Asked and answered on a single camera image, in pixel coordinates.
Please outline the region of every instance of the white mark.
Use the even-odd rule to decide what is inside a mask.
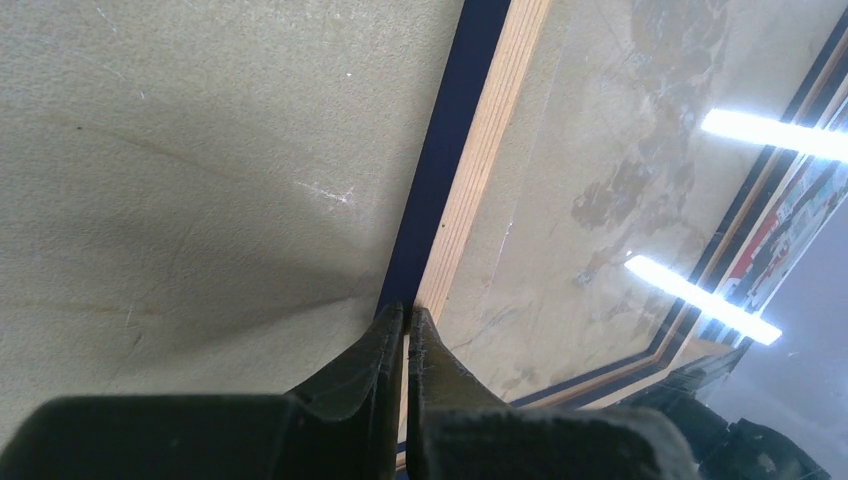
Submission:
[[[324,198],[329,198],[331,200],[335,200],[338,203],[343,203],[345,205],[350,205],[350,204],[353,203],[353,187],[350,187],[350,189],[348,189],[347,193],[345,193],[344,195],[337,195],[335,193],[330,193],[326,190],[321,190],[320,188],[318,188],[317,183],[313,183],[312,185],[308,185],[308,184],[303,183],[303,182],[297,182],[297,184],[300,185],[301,187],[309,190],[310,192],[314,193],[315,195],[320,195]]]
[[[132,309],[135,307],[135,301],[130,304],[130,311],[127,312],[127,319],[124,320],[124,328],[129,328],[130,326],[130,317],[132,317]]]
[[[94,8],[97,9],[97,13],[99,13],[100,16],[103,17],[103,20],[106,20],[109,26],[112,27],[112,31],[115,32],[115,35],[117,35],[118,29],[115,27],[115,24],[112,22],[112,20],[109,20],[109,17],[106,16],[106,13],[104,13],[103,10],[101,10],[100,7],[97,6],[97,3],[95,3],[94,0],[91,0],[91,4],[94,5]]]

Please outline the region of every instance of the textured beige surface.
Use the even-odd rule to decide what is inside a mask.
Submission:
[[[461,2],[0,10],[0,443],[80,392],[284,391],[369,321]]]
[[[782,113],[848,2],[813,3],[570,2],[558,65],[535,72],[550,87],[520,101],[439,325],[495,393],[647,348],[672,299],[622,264],[632,251],[691,271],[759,153],[700,121]]]

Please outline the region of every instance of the plywood edge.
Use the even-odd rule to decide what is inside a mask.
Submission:
[[[513,0],[433,241],[415,304],[438,324],[551,0]]]

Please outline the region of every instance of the wooden board edge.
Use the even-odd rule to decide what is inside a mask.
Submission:
[[[430,310],[437,325],[550,4],[551,0],[510,4],[418,287],[415,304]]]

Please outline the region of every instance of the black plastic part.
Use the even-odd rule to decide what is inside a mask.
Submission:
[[[0,456],[0,478],[394,478],[402,329],[387,307],[284,395],[54,400]]]
[[[412,314],[407,469],[414,480],[695,479],[685,439],[644,409],[517,410],[486,389]]]

